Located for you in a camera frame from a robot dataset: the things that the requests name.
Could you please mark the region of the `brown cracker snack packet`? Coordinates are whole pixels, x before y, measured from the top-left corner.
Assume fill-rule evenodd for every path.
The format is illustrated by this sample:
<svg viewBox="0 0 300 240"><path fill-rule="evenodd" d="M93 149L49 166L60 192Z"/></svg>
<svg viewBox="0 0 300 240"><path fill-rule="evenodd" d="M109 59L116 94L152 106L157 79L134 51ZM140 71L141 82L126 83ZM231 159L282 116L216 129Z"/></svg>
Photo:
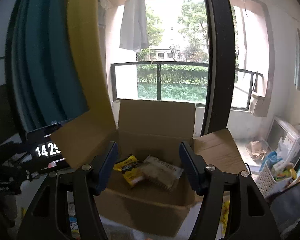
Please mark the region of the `brown cracker snack packet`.
<svg viewBox="0 0 300 240"><path fill-rule="evenodd" d="M167 191L173 191L184 169L149 155L140 165L145 177Z"/></svg>

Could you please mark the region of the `yellow black snack packet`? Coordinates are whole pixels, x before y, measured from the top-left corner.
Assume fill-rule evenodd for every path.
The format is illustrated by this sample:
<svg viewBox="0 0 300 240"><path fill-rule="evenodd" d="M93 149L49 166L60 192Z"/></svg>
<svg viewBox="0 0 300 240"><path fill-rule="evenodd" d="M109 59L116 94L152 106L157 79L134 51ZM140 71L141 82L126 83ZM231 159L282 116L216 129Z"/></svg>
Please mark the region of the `yellow black snack packet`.
<svg viewBox="0 0 300 240"><path fill-rule="evenodd" d="M117 162L113 170L119 171L123 175L130 187L134 187L137 183L145 179L145 175L140 169L141 162L134 155Z"/></svg>

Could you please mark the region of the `grey folded cloth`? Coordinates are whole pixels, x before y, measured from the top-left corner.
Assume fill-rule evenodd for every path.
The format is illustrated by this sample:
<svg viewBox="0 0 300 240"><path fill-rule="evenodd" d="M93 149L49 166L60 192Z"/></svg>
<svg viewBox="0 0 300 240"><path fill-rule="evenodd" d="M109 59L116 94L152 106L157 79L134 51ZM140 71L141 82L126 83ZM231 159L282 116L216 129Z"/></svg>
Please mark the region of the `grey folded cloth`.
<svg viewBox="0 0 300 240"><path fill-rule="evenodd" d="M271 195L267 202L281 238L285 239L300 222L300 183Z"/></svg>

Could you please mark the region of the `black tablet clock display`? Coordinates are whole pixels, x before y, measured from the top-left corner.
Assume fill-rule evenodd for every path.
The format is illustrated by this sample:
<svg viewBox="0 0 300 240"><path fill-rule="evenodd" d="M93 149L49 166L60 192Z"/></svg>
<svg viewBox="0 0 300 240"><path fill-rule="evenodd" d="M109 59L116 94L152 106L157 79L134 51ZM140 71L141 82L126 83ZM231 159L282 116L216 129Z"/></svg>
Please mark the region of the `black tablet clock display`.
<svg viewBox="0 0 300 240"><path fill-rule="evenodd" d="M70 167L57 144L51 139L53 132L70 121L71 119L55 122L27 133L26 139L30 147L28 153L32 158L25 161L24 165L31 173L45 174Z"/></svg>

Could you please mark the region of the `white plastic basket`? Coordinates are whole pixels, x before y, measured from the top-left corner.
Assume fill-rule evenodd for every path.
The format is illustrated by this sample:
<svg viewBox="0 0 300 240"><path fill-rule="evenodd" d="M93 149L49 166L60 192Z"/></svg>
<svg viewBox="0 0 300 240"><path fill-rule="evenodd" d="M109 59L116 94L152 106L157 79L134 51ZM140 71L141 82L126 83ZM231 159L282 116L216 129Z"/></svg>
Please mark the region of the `white plastic basket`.
<svg viewBox="0 0 300 240"><path fill-rule="evenodd" d="M262 193L264 198L268 198L272 194L278 193L282 191L285 186L288 184L292 176L289 176L281 181L276 181L268 166L265 164L261 171L259 172L258 177L255 180L255 183Z"/></svg>

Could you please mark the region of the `old white air conditioner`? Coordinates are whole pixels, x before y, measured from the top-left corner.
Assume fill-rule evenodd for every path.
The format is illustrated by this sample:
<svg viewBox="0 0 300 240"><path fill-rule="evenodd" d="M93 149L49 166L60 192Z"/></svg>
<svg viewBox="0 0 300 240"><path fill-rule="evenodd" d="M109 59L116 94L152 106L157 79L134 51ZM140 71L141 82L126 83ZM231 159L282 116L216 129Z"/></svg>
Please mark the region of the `old white air conditioner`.
<svg viewBox="0 0 300 240"><path fill-rule="evenodd" d="M266 143L269 149L276 151L277 154L284 150L283 159L292 162L300 149L300 133L289 122L274 116L266 136Z"/></svg>

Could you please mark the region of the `teal curtain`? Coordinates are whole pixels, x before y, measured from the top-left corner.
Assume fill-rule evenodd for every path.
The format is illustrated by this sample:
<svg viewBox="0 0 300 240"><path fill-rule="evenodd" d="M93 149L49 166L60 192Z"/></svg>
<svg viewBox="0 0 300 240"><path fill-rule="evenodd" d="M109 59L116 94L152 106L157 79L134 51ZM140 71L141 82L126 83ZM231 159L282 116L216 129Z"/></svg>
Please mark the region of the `teal curtain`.
<svg viewBox="0 0 300 240"><path fill-rule="evenodd" d="M25 132L89 108L72 56L68 0L17 0L8 26L6 73Z"/></svg>

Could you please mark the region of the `brown cardboard box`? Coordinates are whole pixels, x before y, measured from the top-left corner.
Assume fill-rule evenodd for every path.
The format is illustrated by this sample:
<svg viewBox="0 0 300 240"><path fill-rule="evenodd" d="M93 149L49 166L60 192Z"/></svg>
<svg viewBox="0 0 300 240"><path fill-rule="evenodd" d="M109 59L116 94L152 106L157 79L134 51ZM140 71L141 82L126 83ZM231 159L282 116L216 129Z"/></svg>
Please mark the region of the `brown cardboard box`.
<svg viewBox="0 0 300 240"><path fill-rule="evenodd" d="M111 141L118 145L120 160L135 157L146 179L130 186L122 172L113 171L106 189L95 198L98 212L145 233L175 237L190 209L201 201L184 174L176 182L167 181L170 172L182 167L182 142L223 172L245 170L228 129L193 136L195 113L193 103L122 100L117 121L111 110L93 109L53 132L51 138L73 168L91 162Z"/></svg>

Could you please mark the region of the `black balcony railing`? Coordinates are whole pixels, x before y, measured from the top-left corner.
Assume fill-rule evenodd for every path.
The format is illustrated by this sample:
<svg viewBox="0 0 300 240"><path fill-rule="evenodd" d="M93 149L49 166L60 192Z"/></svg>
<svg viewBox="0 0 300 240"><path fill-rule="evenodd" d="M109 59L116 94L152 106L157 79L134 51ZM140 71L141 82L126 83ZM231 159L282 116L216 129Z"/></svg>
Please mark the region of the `black balcony railing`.
<svg viewBox="0 0 300 240"><path fill-rule="evenodd" d="M113 100L192 102L205 106L208 63L137 61L110 66Z"/></svg>

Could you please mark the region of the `hanging white shirt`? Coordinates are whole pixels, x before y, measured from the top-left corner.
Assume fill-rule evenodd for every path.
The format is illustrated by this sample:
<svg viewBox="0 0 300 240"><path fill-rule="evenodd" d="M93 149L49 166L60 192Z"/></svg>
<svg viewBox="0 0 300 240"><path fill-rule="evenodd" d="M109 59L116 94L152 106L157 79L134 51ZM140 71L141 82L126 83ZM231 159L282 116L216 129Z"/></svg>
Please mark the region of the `hanging white shirt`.
<svg viewBox="0 0 300 240"><path fill-rule="evenodd" d="M120 29L120 48L137 53L148 47L145 0L126 0Z"/></svg>

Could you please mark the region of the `yellow curtain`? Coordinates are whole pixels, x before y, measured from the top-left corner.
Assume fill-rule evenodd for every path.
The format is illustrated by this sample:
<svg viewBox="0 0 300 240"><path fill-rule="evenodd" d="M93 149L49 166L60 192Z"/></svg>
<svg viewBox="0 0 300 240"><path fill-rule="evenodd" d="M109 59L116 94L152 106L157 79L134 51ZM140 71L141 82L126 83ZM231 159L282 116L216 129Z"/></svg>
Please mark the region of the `yellow curtain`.
<svg viewBox="0 0 300 240"><path fill-rule="evenodd" d="M97 0L68 0L67 24L75 68L94 123L116 129L98 36Z"/></svg>

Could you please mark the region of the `black window frame post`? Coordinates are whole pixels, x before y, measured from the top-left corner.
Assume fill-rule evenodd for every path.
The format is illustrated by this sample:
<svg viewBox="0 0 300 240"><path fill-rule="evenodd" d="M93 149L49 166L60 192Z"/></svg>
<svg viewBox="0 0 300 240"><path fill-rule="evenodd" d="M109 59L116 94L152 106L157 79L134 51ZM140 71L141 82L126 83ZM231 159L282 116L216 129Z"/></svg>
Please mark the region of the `black window frame post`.
<svg viewBox="0 0 300 240"><path fill-rule="evenodd" d="M209 71L201 135L225 129L235 81L235 31L229 0L205 0Z"/></svg>

